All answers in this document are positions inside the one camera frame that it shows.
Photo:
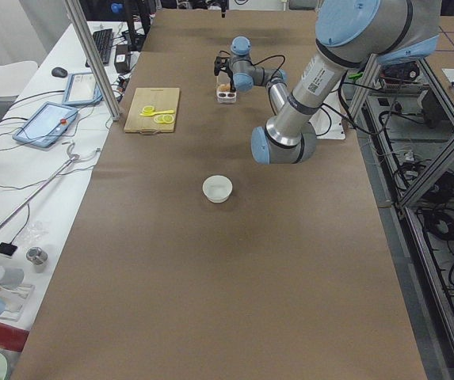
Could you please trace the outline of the brown egg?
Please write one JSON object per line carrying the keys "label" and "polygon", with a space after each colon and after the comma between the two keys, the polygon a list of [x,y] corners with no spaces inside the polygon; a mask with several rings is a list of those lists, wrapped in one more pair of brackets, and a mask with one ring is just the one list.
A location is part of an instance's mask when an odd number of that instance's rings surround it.
{"label": "brown egg", "polygon": [[218,85],[217,90],[220,92],[229,92],[230,85],[229,84],[220,84],[220,85]]}

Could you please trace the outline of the clear plastic egg box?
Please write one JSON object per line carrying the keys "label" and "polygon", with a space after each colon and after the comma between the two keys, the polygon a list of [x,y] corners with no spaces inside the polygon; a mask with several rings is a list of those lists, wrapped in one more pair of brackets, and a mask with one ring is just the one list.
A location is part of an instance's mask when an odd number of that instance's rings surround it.
{"label": "clear plastic egg box", "polygon": [[217,90],[218,85],[220,84],[230,84],[226,82],[221,82],[216,85],[216,100],[220,104],[234,104],[237,101],[237,93],[230,92],[220,92]]}

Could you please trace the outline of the black box device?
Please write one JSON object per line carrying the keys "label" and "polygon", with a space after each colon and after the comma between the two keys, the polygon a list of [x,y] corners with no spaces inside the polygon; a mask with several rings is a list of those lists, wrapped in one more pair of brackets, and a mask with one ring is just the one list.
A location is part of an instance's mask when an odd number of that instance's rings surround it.
{"label": "black box device", "polygon": [[116,45],[114,67],[118,74],[126,74],[131,69],[131,51],[127,44]]}

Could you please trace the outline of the wooden cutting board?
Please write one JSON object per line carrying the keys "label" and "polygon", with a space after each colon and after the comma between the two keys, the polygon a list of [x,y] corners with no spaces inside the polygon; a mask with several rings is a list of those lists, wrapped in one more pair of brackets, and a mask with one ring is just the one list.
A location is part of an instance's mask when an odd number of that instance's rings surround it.
{"label": "wooden cutting board", "polygon": [[137,88],[124,132],[149,135],[174,132],[180,93],[179,88]]}

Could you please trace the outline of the yellow plastic knife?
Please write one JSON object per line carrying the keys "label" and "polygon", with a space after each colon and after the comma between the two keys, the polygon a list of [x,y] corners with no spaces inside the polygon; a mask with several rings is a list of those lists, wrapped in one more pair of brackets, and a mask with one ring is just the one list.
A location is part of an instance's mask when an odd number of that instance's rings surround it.
{"label": "yellow plastic knife", "polygon": [[174,114],[174,110],[164,110],[164,111],[142,111],[139,115],[140,116],[157,116],[157,115],[172,115]]}

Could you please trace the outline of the white bowl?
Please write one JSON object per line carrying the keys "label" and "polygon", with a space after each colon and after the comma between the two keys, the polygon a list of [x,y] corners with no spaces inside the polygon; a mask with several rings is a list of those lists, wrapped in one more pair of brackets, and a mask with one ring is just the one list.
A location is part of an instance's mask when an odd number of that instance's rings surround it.
{"label": "white bowl", "polygon": [[213,175],[204,180],[202,191],[212,203],[223,203],[228,200],[233,190],[231,180],[223,175]]}

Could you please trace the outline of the black keyboard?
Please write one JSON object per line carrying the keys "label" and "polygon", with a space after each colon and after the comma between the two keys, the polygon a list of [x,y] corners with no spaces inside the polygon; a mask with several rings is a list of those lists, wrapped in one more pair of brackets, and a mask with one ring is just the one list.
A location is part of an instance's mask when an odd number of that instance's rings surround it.
{"label": "black keyboard", "polygon": [[113,47],[113,30],[104,28],[93,32],[92,37],[102,64],[108,66]]}

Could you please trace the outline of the blue teach pendant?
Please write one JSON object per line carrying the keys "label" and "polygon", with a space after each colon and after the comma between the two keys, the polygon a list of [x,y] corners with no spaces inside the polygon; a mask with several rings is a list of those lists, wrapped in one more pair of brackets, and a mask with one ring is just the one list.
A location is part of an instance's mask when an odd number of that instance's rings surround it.
{"label": "blue teach pendant", "polygon": [[47,148],[67,131],[77,115],[75,107],[45,102],[13,134],[13,139],[18,143]]}
{"label": "blue teach pendant", "polygon": [[101,91],[93,73],[69,74],[62,99],[64,105],[94,105],[101,99]]}

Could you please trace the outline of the black computer mouse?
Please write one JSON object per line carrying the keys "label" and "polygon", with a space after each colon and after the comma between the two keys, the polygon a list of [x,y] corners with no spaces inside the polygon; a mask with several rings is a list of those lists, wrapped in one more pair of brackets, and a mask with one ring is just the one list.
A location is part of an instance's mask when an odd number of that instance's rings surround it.
{"label": "black computer mouse", "polygon": [[55,78],[66,78],[68,71],[60,66],[57,66],[52,69],[51,74]]}

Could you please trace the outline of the metal rod stand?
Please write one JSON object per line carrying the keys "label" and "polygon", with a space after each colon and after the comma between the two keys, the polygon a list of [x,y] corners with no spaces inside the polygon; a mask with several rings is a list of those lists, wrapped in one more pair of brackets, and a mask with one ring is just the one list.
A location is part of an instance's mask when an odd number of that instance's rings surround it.
{"label": "metal rod stand", "polygon": [[67,160],[55,171],[53,172],[42,184],[40,184],[25,200],[16,206],[4,219],[0,221],[0,230],[10,222],[24,207],[28,206],[29,203],[37,197],[58,175],[63,174],[63,172],[70,166],[78,162],[87,162],[92,159],[96,154],[101,152],[101,148],[97,147],[91,154],[82,157],[80,154],[74,152],[75,143],[71,142],[67,147]]}

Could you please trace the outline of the small metal cylinder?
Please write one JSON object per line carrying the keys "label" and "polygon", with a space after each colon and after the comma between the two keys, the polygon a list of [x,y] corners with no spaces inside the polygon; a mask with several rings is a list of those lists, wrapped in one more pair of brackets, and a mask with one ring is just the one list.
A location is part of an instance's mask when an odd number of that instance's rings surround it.
{"label": "small metal cylinder", "polygon": [[29,248],[25,254],[36,273],[43,273],[48,264],[48,254],[38,246]]}

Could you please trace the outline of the small black square pad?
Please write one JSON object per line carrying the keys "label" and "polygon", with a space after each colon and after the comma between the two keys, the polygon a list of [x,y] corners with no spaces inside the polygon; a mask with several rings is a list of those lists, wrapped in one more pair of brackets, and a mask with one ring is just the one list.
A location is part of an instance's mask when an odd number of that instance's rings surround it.
{"label": "small black square pad", "polygon": [[0,254],[5,257],[12,257],[17,251],[17,246],[12,243],[0,242]]}

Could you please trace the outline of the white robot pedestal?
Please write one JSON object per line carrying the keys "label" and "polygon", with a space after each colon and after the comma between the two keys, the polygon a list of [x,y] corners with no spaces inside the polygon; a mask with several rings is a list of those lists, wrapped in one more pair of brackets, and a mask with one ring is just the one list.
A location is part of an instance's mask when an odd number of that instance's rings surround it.
{"label": "white robot pedestal", "polygon": [[311,117],[310,122],[319,139],[344,140],[342,111],[337,93],[331,93],[325,104]]}

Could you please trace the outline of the aluminium frame post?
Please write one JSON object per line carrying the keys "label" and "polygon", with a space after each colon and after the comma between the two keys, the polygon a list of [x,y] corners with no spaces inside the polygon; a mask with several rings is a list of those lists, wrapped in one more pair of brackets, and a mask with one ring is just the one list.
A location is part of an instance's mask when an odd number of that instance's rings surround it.
{"label": "aluminium frame post", "polygon": [[64,0],[63,3],[86,56],[86,61],[90,65],[93,76],[100,88],[101,95],[107,105],[109,114],[113,121],[118,121],[120,119],[120,106],[114,97],[110,81],[93,41],[92,33],[88,26],[85,14],[82,11],[82,7],[77,0]]}

